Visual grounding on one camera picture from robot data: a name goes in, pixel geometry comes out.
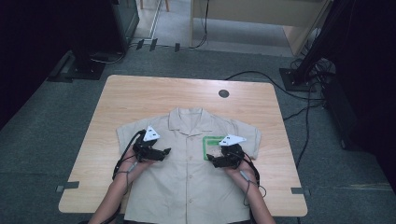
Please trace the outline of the yellowish floor tape strip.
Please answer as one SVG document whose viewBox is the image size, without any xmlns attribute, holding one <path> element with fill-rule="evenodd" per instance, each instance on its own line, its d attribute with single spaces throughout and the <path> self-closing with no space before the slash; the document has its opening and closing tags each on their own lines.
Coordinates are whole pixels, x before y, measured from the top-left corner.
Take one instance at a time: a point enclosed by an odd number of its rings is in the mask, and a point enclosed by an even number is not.
<svg viewBox="0 0 396 224">
<path fill-rule="evenodd" d="M 392 187 L 386 183 L 345 185 L 339 186 L 339 189 L 392 191 Z"/>
</svg>

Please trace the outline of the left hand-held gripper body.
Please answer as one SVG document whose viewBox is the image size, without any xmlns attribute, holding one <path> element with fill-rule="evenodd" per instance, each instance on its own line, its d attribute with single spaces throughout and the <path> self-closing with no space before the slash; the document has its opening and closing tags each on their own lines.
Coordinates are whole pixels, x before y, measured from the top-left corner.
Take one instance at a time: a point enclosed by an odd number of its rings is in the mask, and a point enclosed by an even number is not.
<svg viewBox="0 0 396 224">
<path fill-rule="evenodd" d="M 158 140 L 159 138 L 160 136 L 151 126 L 148 126 L 147 129 L 139 132 L 139 136 L 135 140 L 133 146 L 134 154 L 136 155 L 138 161 L 157 160 L 157 155 L 160 151 L 155 148 L 148 148 L 146 142 L 151 140 Z"/>
</svg>

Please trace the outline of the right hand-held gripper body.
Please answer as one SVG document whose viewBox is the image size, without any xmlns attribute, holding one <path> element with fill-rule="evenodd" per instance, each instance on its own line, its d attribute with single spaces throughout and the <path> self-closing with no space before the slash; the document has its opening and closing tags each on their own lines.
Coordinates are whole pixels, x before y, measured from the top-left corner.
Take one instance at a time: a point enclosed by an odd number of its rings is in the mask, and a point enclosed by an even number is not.
<svg viewBox="0 0 396 224">
<path fill-rule="evenodd" d="M 230 147 L 229 155 L 222 154 L 222 157 L 224 158 L 223 167 L 237 168 L 239 166 L 239 164 L 245 157 L 245 152 L 240 146 L 240 143 L 243 143 L 245 141 L 245 137 L 228 134 L 219 142 L 220 148 Z"/>
</svg>

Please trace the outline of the beige short-sleeved shirt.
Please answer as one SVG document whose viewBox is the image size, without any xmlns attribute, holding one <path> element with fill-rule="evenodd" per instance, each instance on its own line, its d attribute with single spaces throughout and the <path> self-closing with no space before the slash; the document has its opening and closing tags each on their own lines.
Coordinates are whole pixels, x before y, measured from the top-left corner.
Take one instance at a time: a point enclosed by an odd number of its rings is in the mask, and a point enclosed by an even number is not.
<svg viewBox="0 0 396 224">
<path fill-rule="evenodd" d="M 152 127 L 161 138 L 154 145 L 170 153 L 133 183 L 125 218 L 156 224 L 229 224 L 250 219 L 244 193 L 225 172 L 205 159 L 219 141 L 244 137 L 242 149 L 251 158 L 259 152 L 261 132 L 235 119 L 202 108 L 175 108 L 169 114 L 128 123 L 117 129 L 120 149 L 133 135 Z"/>
</svg>

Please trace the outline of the black stand with flat base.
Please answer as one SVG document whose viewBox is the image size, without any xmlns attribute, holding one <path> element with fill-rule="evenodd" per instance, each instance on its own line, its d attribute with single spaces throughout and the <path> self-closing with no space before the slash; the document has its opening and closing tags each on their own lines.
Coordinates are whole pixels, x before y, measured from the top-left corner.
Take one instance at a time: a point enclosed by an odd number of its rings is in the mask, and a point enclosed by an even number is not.
<svg viewBox="0 0 396 224">
<path fill-rule="evenodd" d="M 92 60 L 83 43 L 79 0 L 46 0 L 53 19 L 70 50 L 50 72 L 48 81 L 71 83 L 74 79 L 99 80 L 105 65 Z"/>
</svg>

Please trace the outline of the person's left hand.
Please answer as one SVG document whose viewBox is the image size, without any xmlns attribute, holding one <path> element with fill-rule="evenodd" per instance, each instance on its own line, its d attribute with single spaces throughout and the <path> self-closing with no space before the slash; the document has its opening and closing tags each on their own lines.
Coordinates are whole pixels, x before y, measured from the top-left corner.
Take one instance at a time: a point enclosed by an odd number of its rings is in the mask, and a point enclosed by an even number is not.
<svg viewBox="0 0 396 224">
<path fill-rule="evenodd" d="M 140 175 L 152 165 L 154 161 L 138 161 L 135 155 L 127 156 L 122 160 L 122 170 L 128 174 Z"/>
</svg>

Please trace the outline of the black slanted stand with base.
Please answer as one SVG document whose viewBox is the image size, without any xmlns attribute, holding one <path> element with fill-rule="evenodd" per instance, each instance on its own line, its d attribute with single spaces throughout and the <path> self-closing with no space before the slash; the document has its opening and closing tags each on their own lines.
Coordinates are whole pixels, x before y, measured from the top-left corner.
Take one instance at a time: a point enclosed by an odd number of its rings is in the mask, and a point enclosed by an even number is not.
<svg viewBox="0 0 396 224">
<path fill-rule="evenodd" d="M 312 47 L 295 68 L 280 68 L 279 74 L 287 91 L 308 91 L 308 83 L 314 78 L 310 72 L 322 58 L 330 59 L 348 37 L 350 13 L 355 0 L 334 0 L 320 33 Z"/>
</svg>

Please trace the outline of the dark curtain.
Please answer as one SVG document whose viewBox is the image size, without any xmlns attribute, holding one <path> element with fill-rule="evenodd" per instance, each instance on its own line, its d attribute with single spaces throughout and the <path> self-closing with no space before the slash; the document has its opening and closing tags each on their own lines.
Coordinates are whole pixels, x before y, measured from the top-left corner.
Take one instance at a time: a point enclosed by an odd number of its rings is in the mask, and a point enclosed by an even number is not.
<svg viewBox="0 0 396 224">
<path fill-rule="evenodd" d="M 338 78 L 357 117 L 348 134 L 396 193 L 396 0 L 352 0 Z"/>
<path fill-rule="evenodd" d="M 68 50 L 49 0 L 0 0 L 0 130 Z"/>
</svg>

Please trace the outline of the dark glass-fronted cabinet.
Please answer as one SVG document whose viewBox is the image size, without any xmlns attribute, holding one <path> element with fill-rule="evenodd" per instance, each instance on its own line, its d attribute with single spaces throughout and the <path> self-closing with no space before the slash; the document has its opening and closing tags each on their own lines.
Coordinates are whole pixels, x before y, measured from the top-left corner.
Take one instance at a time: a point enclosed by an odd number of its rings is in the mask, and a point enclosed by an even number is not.
<svg viewBox="0 0 396 224">
<path fill-rule="evenodd" d="M 110 0 L 119 27 L 121 49 L 126 51 L 140 21 L 135 0 Z"/>
</svg>

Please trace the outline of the person's right hand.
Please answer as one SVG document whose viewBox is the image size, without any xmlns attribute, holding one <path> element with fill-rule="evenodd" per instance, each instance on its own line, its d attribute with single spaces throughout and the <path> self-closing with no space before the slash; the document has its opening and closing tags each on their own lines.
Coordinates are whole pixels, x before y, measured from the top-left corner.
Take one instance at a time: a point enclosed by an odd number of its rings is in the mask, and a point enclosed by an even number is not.
<svg viewBox="0 0 396 224">
<path fill-rule="evenodd" d="M 256 181 L 253 169 L 245 161 L 241 162 L 235 169 L 225 168 L 224 171 L 235 183 L 244 183 L 248 180 L 253 182 Z"/>
</svg>

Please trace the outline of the light wooden desk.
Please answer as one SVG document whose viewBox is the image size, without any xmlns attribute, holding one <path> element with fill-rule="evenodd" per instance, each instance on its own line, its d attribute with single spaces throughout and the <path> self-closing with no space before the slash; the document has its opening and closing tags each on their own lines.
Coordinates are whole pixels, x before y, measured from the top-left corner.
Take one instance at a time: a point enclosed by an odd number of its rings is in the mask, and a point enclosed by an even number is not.
<svg viewBox="0 0 396 224">
<path fill-rule="evenodd" d="M 332 0 L 191 0 L 195 18 L 281 25 L 297 56 L 308 36 L 324 21 Z"/>
</svg>

